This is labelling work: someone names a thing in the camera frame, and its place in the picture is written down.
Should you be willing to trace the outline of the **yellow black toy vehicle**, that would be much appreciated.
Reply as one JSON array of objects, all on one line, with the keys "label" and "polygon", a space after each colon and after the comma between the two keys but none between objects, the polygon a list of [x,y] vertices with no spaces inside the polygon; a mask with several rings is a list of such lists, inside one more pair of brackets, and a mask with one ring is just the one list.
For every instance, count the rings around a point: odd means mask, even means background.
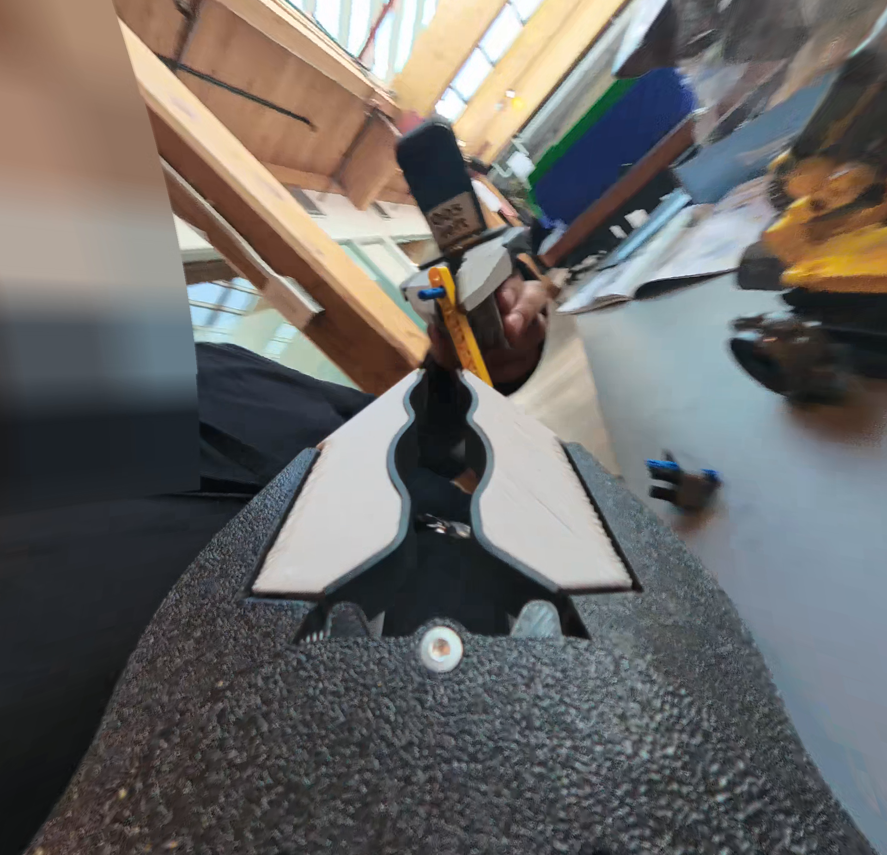
[{"label": "yellow black toy vehicle", "polygon": [[859,47],[768,167],[777,213],[736,283],[795,306],[885,317],[885,48]]}]

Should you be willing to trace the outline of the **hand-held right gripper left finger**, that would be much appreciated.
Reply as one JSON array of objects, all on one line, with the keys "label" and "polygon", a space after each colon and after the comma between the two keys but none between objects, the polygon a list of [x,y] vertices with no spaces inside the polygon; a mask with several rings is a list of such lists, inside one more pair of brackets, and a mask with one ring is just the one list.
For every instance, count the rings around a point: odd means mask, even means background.
[{"label": "hand-held right gripper left finger", "polygon": [[394,449],[414,422],[409,397],[419,376],[406,375],[319,444],[254,595],[332,596],[402,543],[408,500]]}]

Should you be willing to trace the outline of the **grey desk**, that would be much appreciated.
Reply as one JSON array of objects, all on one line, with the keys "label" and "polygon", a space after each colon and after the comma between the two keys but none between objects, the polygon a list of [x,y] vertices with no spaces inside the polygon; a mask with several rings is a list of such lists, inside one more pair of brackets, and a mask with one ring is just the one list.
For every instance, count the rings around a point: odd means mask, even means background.
[{"label": "grey desk", "polygon": [[[734,602],[805,748],[885,853],[885,381],[794,407],[728,348],[778,308],[730,276],[583,316],[554,315],[516,403],[581,442],[685,542]],[[701,513],[649,496],[671,452],[722,486]]]}]

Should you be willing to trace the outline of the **black toy wheel assembly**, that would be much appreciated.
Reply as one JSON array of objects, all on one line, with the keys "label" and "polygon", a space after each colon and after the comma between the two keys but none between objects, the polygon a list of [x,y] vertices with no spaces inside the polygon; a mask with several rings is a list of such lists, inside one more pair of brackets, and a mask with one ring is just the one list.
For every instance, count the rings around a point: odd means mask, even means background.
[{"label": "black toy wheel assembly", "polygon": [[793,314],[735,318],[730,352],[753,380],[794,404],[838,404],[851,390],[851,356],[820,322]]}]

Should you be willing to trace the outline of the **small grey blue toy part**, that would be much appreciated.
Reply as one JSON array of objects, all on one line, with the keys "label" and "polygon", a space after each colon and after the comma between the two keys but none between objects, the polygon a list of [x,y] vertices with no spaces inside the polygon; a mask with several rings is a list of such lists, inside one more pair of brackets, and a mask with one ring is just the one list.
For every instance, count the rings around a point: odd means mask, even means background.
[{"label": "small grey blue toy part", "polygon": [[649,496],[684,513],[701,513],[712,503],[722,478],[711,469],[687,470],[669,451],[661,459],[645,461],[649,474]]}]

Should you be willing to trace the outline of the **yellow toy beam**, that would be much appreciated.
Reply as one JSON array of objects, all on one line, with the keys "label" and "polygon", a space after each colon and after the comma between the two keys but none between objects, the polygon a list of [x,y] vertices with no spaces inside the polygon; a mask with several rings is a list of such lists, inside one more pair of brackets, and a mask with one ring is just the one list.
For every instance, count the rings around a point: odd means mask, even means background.
[{"label": "yellow toy beam", "polygon": [[443,320],[450,342],[459,360],[460,369],[473,374],[488,386],[492,386],[492,378],[483,359],[482,351],[468,322],[468,316],[460,310],[456,298],[456,283],[449,268],[436,265],[428,272],[432,286],[443,286],[448,293],[444,299],[438,299],[438,310]]}]

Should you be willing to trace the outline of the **blue flat panel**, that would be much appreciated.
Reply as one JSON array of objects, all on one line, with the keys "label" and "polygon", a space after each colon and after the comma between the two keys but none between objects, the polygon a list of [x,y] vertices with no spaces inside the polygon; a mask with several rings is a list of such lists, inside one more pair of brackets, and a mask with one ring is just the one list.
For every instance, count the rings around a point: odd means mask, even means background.
[{"label": "blue flat panel", "polygon": [[672,166],[671,176],[678,187],[694,205],[715,204],[740,184],[762,176],[770,162],[802,134],[837,74],[837,70],[826,73],[725,139]]}]

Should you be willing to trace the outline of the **person's left hand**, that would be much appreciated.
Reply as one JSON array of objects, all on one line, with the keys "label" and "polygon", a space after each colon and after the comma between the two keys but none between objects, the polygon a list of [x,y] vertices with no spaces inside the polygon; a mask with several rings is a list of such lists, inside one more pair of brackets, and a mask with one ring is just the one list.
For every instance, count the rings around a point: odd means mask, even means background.
[{"label": "person's left hand", "polygon": [[513,395],[537,371],[547,342],[548,303],[546,288],[519,274],[507,278],[496,291],[504,344],[484,353],[494,387]]}]

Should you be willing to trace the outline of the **person's black clothing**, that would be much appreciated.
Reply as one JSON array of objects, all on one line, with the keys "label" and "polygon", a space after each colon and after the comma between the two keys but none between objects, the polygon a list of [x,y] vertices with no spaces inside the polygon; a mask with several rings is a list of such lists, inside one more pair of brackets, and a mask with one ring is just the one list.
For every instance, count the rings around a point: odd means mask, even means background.
[{"label": "person's black clothing", "polygon": [[2,518],[2,853],[24,850],[60,798],[178,578],[301,451],[374,399],[234,344],[195,351],[195,490]]}]

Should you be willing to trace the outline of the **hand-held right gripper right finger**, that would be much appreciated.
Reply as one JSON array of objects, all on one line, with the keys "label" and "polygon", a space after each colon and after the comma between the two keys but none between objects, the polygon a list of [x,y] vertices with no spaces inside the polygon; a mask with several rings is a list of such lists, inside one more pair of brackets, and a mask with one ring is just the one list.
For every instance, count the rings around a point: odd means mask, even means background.
[{"label": "hand-held right gripper right finger", "polygon": [[558,437],[473,373],[466,420],[483,471],[471,501],[475,540],[554,594],[627,592],[633,581]]}]

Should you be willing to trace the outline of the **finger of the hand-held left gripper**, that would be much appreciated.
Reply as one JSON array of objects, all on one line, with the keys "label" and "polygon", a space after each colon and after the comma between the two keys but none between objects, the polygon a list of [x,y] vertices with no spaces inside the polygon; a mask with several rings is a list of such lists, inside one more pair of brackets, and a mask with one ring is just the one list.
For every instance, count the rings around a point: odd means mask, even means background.
[{"label": "finger of the hand-held left gripper", "polygon": [[424,295],[433,288],[428,272],[429,269],[419,269],[400,285],[400,293],[405,303],[417,317],[435,317],[438,313],[437,300]]},{"label": "finger of the hand-held left gripper", "polygon": [[513,272],[509,251],[500,240],[490,240],[467,250],[456,273],[456,298],[465,314],[494,295]]}]

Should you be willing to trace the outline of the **blue green partition board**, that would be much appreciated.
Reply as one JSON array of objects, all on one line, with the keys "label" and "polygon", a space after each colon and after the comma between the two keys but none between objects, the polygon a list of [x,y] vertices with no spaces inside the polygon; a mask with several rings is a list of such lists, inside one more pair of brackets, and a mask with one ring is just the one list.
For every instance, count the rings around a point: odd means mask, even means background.
[{"label": "blue green partition board", "polygon": [[611,241],[609,226],[652,189],[669,192],[671,167],[693,147],[694,111],[691,86],[672,67],[614,82],[529,176],[539,220],[563,227],[539,246],[540,261],[581,258]]}]

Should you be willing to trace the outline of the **wooden roof beam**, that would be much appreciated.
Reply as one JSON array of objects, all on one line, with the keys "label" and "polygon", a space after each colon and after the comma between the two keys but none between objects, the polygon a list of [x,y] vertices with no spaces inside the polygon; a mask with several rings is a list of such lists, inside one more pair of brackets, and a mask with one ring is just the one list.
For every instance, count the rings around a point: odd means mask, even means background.
[{"label": "wooden roof beam", "polygon": [[424,361],[423,329],[119,21],[174,213],[365,392]]}]

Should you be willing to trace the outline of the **open instruction booklet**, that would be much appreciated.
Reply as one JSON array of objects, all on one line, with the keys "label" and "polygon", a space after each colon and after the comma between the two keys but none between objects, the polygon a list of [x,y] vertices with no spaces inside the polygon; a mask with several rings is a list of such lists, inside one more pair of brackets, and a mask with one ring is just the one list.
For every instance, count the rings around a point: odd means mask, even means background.
[{"label": "open instruction booklet", "polygon": [[735,270],[774,219],[770,183],[769,177],[760,176],[712,205],[691,205],[682,190],[671,193],[560,304],[558,312],[590,313],[638,299],[650,289]]}]

